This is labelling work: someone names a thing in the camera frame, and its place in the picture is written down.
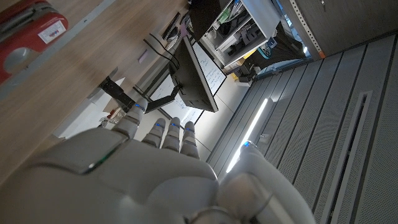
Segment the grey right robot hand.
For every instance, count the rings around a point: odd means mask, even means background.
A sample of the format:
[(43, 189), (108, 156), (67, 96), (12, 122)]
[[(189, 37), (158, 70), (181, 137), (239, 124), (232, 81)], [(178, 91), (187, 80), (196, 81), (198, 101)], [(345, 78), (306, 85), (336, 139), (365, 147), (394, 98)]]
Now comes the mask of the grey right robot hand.
[(158, 119), (134, 135), (145, 99), (111, 129), (93, 128), (26, 161), (1, 186), (2, 223), (313, 223), (297, 189), (246, 141), (217, 178), (195, 127)]

